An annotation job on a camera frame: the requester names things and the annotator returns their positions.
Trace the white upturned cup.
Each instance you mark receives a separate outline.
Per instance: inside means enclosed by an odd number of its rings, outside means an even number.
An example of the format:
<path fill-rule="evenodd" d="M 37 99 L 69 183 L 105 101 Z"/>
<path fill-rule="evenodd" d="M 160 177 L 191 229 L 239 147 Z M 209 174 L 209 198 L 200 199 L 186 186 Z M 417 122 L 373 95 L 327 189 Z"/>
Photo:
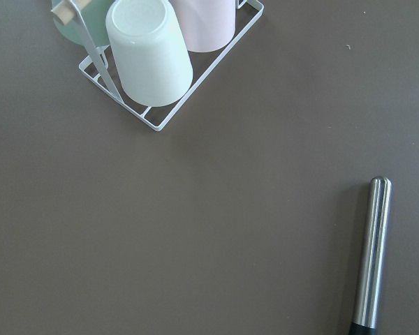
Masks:
<path fill-rule="evenodd" d="M 169 1 L 115 1 L 105 19 L 124 93 L 162 107 L 189 90 L 193 68 Z"/>

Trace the pink upturned cup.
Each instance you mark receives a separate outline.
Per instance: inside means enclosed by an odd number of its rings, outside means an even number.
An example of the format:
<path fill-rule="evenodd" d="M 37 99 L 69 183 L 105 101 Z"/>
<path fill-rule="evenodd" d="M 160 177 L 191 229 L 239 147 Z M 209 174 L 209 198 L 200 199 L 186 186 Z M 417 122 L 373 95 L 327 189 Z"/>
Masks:
<path fill-rule="evenodd" d="M 213 52 L 232 40 L 236 1 L 174 0 L 171 4 L 188 51 Z"/>

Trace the steel muddler black tip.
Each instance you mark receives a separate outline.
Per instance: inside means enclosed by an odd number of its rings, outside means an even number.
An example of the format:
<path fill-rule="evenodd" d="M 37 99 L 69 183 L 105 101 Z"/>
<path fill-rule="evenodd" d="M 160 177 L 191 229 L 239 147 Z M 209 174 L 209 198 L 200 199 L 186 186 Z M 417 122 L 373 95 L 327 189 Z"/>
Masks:
<path fill-rule="evenodd" d="M 349 334 L 377 333 L 391 198 L 392 182 L 389 178 L 374 177 L 369 184 L 367 217 Z"/>

